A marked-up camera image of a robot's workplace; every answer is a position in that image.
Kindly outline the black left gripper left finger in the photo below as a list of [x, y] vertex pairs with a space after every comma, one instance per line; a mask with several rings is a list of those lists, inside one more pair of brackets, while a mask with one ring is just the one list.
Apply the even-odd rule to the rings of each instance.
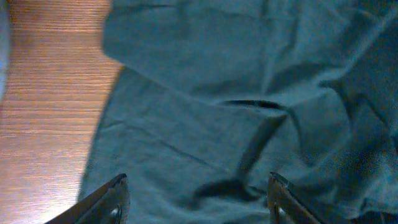
[[127, 175], [119, 174], [45, 224], [126, 224], [129, 208]]

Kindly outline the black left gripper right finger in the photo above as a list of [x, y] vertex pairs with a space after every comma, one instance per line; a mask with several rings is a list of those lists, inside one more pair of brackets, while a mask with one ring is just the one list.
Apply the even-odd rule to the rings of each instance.
[[267, 185], [267, 206], [272, 224], [321, 224], [289, 189], [289, 181], [276, 172], [271, 172]]

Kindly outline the dark green t-shirt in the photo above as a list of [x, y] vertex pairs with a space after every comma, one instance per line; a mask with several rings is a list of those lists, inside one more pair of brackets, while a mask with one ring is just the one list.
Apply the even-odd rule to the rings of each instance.
[[113, 1], [122, 64], [80, 197], [129, 223], [268, 223], [276, 172], [334, 215], [397, 213], [397, 2]]

